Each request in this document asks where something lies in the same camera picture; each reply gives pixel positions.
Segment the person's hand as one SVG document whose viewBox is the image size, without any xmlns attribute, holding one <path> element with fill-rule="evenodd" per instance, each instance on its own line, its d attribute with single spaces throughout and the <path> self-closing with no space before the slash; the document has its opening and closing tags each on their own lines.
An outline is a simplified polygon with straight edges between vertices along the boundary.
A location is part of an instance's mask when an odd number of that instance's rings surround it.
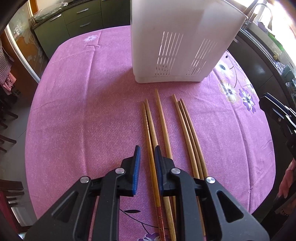
<svg viewBox="0 0 296 241">
<path fill-rule="evenodd" d="M 280 183 L 278 197 L 283 196 L 287 198 L 289 189 L 293 183 L 293 173 L 295 171 L 295 159 L 292 159 L 291 163 L 289 164 L 288 168 L 285 171 L 284 177 Z"/>
</svg>

